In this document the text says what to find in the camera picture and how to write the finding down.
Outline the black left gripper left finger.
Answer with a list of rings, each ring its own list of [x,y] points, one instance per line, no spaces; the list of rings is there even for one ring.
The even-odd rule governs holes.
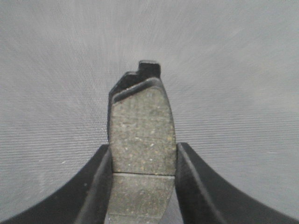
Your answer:
[[[108,145],[102,145],[63,187],[4,223],[103,224],[111,188],[111,151]]]

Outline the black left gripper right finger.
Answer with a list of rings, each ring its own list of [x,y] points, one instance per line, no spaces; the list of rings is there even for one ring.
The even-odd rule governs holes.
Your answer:
[[[240,191],[185,142],[177,144],[175,189],[185,224],[297,224]]]

